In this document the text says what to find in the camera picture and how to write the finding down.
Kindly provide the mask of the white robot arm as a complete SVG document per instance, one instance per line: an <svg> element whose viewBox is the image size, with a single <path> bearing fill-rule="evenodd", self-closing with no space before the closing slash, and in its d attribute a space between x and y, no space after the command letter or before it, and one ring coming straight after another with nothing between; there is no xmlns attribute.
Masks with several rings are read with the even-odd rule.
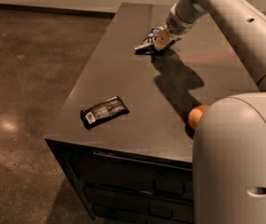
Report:
<svg viewBox="0 0 266 224"><path fill-rule="evenodd" d="M179 0L181 35L209 13L258 89L221 99L201 116L192 153L195 224L266 224L266 16L246 0Z"/></svg>

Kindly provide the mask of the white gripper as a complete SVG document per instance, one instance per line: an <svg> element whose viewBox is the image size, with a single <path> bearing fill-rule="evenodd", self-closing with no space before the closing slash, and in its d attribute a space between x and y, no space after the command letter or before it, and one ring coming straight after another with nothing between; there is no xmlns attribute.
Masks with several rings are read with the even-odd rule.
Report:
<svg viewBox="0 0 266 224"><path fill-rule="evenodd" d="M158 29L154 40L155 50L162 51L170 48L176 42L174 35L182 35L191 30L201 16L202 12L193 6L174 4L166 20L169 29L167 27Z"/></svg>

